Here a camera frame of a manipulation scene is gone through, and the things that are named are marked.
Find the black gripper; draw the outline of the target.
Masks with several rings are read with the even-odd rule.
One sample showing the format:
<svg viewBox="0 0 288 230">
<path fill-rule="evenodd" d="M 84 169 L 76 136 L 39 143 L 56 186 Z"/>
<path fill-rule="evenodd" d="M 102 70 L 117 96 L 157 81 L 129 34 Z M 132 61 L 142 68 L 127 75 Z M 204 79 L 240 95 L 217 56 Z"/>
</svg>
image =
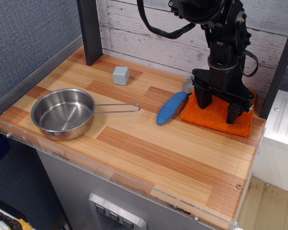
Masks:
<svg viewBox="0 0 288 230">
<path fill-rule="evenodd" d="M 208 64 L 209 70 L 192 70 L 198 106 L 205 109 L 211 104 L 212 96 L 216 96 L 230 104 L 227 123 L 234 124 L 237 117 L 253 109 L 254 94 L 242 82 L 245 57 L 239 57 L 225 65 L 208 58 Z"/>
</svg>

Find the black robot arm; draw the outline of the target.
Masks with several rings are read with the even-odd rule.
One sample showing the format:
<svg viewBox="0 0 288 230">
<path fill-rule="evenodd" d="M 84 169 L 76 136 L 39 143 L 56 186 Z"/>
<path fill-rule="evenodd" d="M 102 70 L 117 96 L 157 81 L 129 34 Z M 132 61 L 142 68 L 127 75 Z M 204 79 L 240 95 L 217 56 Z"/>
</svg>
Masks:
<svg viewBox="0 0 288 230">
<path fill-rule="evenodd" d="M 210 54 L 208 70 L 194 69 L 193 86 L 197 103 L 204 109 L 216 96 L 229 103 L 227 123 L 253 108 L 254 94 L 243 84 L 246 57 L 257 59 L 246 48 L 250 45 L 246 14 L 239 0 L 171 0 L 174 15 L 198 24 L 205 32 Z"/>
</svg>

